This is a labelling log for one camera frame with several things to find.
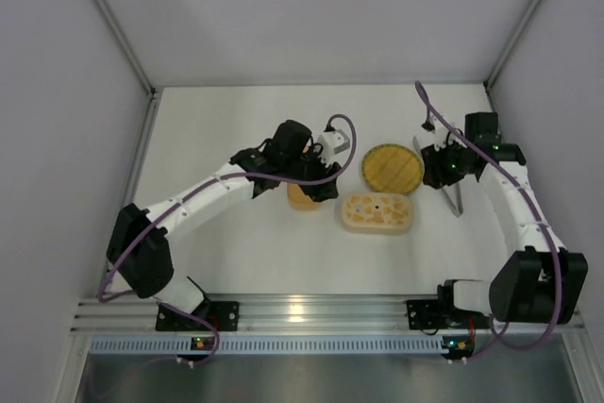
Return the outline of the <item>orange lunch box container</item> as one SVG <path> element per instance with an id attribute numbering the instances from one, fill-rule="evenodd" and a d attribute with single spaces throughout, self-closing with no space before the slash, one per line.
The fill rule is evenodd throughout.
<path id="1" fill-rule="evenodd" d="M 319 202 L 314 202 L 305 195 L 302 198 L 291 198 L 288 197 L 288 204 L 293 210 L 299 211 L 311 211 L 318 210 L 321 206 Z"/>

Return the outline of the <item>patterned beige lunch box lid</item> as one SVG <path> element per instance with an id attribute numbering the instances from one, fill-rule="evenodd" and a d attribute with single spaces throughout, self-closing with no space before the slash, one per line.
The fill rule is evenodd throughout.
<path id="1" fill-rule="evenodd" d="M 351 193 L 341 205 L 342 221 L 413 224 L 411 200 L 398 193 Z"/>

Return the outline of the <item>metal food tongs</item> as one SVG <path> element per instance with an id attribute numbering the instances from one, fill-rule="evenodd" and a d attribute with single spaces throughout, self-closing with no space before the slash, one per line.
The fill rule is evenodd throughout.
<path id="1" fill-rule="evenodd" d="M 422 161 L 424 170 L 426 170 L 426 165 L 424 164 L 424 159 L 421 157 L 421 146 L 420 146 L 421 144 L 418 141 L 418 137 L 413 136 L 411 143 L 413 146 L 413 150 L 417 153 L 418 156 L 420 156 L 420 160 Z M 464 213 L 464 207 L 463 207 L 462 197 L 461 197 L 460 182 L 455 183 L 451 187 L 441 188 L 439 190 L 439 192 L 440 192 L 443 200 L 445 201 L 446 205 L 452 212 L 452 214 L 455 217 L 458 217 L 458 218 L 461 217 Z"/>

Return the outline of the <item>orange lunch box lid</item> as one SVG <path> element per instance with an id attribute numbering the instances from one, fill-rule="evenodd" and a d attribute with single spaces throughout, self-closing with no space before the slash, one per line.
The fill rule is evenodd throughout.
<path id="1" fill-rule="evenodd" d="M 287 194 L 287 198 L 291 197 L 291 198 L 302 198 L 305 194 L 302 191 L 302 188 L 298 185 L 294 185 L 291 183 L 288 183 L 286 185 L 286 194 Z"/>

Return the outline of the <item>beige lunch box container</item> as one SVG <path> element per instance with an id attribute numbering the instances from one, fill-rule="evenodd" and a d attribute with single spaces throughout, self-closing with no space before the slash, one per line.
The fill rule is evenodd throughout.
<path id="1" fill-rule="evenodd" d="M 372 223 L 360 221 L 343 221 L 343 227 L 353 233 L 377 235 L 402 235 L 411 229 L 412 223 L 398 221 L 394 223 Z"/>

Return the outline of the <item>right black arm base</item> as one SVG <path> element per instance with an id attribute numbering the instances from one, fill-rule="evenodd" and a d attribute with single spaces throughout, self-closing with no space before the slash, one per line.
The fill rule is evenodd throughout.
<path id="1" fill-rule="evenodd" d="M 476 329 L 488 327 L 488 317 L 474 311 L 464 311 L 437 299 L 406 301 L 409 329 L 427 332 L 443 329 Z"/>

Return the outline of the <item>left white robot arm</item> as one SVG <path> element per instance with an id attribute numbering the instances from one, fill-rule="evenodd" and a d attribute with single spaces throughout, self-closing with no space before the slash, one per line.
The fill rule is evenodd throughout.
<path id="1" fill-rule="evenodd" d="M 175 268 L 176 244 L 223 211 L 282 182 L 298 185 L 315 203 L 337 198 L 342 167 L 335 158 L 350 146 L 346 134 L 333 126 L 314 136 L 297 121 L 281 123 L 273 137 L 237 152 L 198 185 L 149 207 L 122 208 L 107 250 L 113 272 L 141 299 L 206 318 L 210 300 Z"/>

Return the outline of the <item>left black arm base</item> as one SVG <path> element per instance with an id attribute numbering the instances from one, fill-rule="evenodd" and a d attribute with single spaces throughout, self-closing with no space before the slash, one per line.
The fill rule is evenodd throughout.
<path id="1" fill-rule="evenodd" d="M 238 301 L 212 301 L 210 302 L 206 321 L 218 331 L 237 331 L 239 311 L 240 303 Z M 155 330 L 159 332 L 209 331 L 207 327 L 163 306 L 159 306 Z"/>

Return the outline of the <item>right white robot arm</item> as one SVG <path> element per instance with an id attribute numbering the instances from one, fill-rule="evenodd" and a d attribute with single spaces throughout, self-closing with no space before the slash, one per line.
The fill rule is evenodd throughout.
<path id="1" fill-rule="evenodd" d="M 470 113 L 463 130 L 427 119 L 413 144 L 424 164 L 424 185 L 444 190 L 467 176 L 476 179 L 492 204 L 508 251 L 494 277 L 441 285 L 449 306 L 492 315 L 499 322 L 569 323 L 587 260 L 551 231 L 530 186 L 526 158 L 517 144 L 502 140 L 497 114 Z"/>

